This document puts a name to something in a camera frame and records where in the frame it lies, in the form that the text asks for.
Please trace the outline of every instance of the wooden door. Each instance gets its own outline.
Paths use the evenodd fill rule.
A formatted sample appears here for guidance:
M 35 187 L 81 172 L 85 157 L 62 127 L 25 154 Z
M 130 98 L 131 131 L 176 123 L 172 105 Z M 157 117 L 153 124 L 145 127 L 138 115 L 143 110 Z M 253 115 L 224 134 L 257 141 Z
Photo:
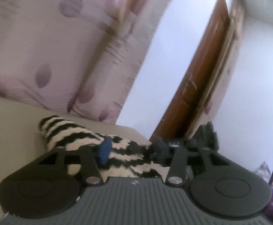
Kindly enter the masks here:
M 216 65 L 228 27 L 226 2 L 217 0 L 195 56 L 150 141 L 155 136 L 164 138 L 184 136 Z

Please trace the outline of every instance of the striped cloth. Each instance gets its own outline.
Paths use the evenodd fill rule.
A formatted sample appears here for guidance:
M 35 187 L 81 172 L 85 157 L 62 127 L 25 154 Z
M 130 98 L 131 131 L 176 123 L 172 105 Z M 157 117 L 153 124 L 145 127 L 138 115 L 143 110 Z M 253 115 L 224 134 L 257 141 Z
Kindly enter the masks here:
M 77 150 L 82 145 L 100 145 L 105 137 L 112 138 L 112 151 L 104 165 L 98 165 L 104 181 L 111 177 L 166 179 L 169 166 L 154 163 L 150 158 L 152 146 L 140 146 L 136 142 L 114 135 L 102 135 L 90 129 L 65 120 L 57 115 L 44 118 L 39 130 L 47 143 L 47 151 L 58 146 L 67 150 Z M 68 173 L 74 175 L 79 165 L 69 165 Z

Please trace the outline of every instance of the beige fabric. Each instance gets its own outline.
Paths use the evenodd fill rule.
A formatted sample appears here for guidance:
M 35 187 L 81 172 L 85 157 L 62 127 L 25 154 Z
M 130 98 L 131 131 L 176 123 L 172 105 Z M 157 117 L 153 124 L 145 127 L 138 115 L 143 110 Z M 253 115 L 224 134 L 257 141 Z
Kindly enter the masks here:
M 38 122 L 53 114 L 55 112 L 0 98 L 0 181 L 45 153 L 45 144 L 38 131 Z M 118 135 L 141 145 L 149 144 L 149 141 L 137 131 L 128 127 L 104 124 L 66 114 L 60 116 L 95 132 Z

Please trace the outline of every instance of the wall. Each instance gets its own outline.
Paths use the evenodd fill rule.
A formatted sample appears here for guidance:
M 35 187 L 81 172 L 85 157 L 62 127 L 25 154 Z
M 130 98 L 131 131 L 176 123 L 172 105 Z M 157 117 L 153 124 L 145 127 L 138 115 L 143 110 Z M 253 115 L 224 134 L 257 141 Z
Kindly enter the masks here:
M 170 2 L 117 125 L 150 138 L 191 63 L 216 1 Z
M 220 153 L 253 171 L 273 168 L 273 27 L 248 18 L 237 66 L 213 122 Z

